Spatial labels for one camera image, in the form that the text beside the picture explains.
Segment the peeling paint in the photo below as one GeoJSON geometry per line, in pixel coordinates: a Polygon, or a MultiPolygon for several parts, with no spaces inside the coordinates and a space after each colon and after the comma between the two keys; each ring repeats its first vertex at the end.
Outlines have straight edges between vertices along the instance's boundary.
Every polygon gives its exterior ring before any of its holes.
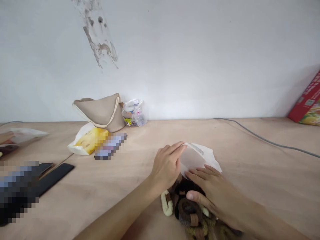
{"type": "Polygon", "coordinates": [[[99,0],[71,1],[82,17],[83,30],[88,38],[98,66],[103,68],[101,62],[108,62],[108,58],[111,58],[115,64],[118,58],[99,0]]]}
{"type": "Polygon", "coordinates": [[[91,17],[88,17],[88,19],[89,19],[90,25],[93,26],[94,21],[91,19],[91,17]]]}

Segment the bag handle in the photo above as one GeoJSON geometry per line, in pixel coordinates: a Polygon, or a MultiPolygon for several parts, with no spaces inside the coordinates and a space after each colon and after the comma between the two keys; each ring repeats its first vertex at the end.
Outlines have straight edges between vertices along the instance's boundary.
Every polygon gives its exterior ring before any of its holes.
{"type": "Polygon", "coordinates": [[[90,118],[87,117],[87,115],[85,115],[85,114],[80,110],[80,108],[78,108],[77,105],[74,104],[74,102],[72,103],[72,106],[73,106],[76,110],[78,110],[78,112],[80,113],[80,115],[81,115],[81,117],[82,117],[83,119],[85,119],[85,120],[88,121],[88,122],[91,122],[95,127],[106,128],[106,127],[112,122],[112,120],[113,120],[113,118],[114,118],[114,114],[116,113],[118,104],[119,104],[119,97],[116,98],[116,104],[114,105],[113,114],[112,114],[112,116],[111,116],[111,118],[110,118],[110,121],[109,121],[108,124],[106,124],[106,125],[97,124],[97,123],[95,123],[94,121],[92,121],[90,118]]]}

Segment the wire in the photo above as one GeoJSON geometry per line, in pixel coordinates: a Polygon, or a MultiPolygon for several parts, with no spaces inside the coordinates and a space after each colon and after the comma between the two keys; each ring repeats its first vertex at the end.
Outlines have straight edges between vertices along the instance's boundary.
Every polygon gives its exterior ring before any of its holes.
{"type": "Polygon", "coordinates": [[[7,123],[3,123],[3,124],[0,125],[0,127],[2,127],[3,125],[6,125],[8,123],[12,123],[12,122],[21,122],[21,121],[11,121],[11,122],[7,122],[7,123]]]}
{"type": "Polygon", "coordinates": [[[245,126],[241,125],[241,124],[238,123],[236,120],[231,120],[231,119],[226,119],[226,118],[214,118],[214,119],[222,119],[222,120],[227,120],[227,121],[235,122],[235,123],[237,123],[240,127],[243,127],[245,130],[247,130],[249,133],[255,135],[256,137],[258,137],[258,138],[262,139],[263,141],[266,141],[266,142],[268,142],[268,143],[270,143],[270,144],[272,144],[272,145],[275,145],[275,146],[278,146],[278,147],[283,147],[283,148],[289,148],[289,149],[297,150],[297,151],[300,151],[300,152],[309,154],[309,155],[311,155],[311,156],[320,158],[320,155],[315,154],[315,153],[312,153],[312,152],[308,152],[308,151],[305,151],[305,150],[302,150],[302,149],[300,149],[300,148],[288,147],[288,146],[285,146],[285,145],[281,145],[281,144],[277,144],[277,143],[271,142],[271,141],[269,141],[268,139],[265,139],[265,138],[259,136],[258,134],[250,131],[248,128],[246,128],[245,126]]]}

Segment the plastic bag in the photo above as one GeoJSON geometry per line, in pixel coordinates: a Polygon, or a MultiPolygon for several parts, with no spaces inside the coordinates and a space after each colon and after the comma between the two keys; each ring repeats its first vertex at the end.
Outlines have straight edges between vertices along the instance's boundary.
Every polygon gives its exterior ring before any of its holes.
{"type": "Polygon", "coordinates": [[[108,138],[108,134],[108,130],[87,123],[80,128],[74,141],[68,145],[68,149],[78,155],[90,155],[95,147],[100,146],[108,138]]]}
{"type": "Polygon", "coordinates": [[[143,126],[147,123],[147,117],[142,99],[132,99],[123,104],[122,116],[128,126],[143,126]]]}
{"type": "Polygon", "coordinates": [[[24,142],[48,135],[31,128],[8,128],[0,130],[0,157],[14,151],[24,142]]]}

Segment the printed box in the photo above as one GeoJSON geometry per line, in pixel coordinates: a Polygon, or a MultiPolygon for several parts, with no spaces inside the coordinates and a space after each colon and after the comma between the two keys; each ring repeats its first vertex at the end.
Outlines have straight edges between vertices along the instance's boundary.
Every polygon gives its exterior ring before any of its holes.
{"type": "Polygon", "coordinates": [[[288,115],[291,120],[320,126],[320,71],[288,115]]]}

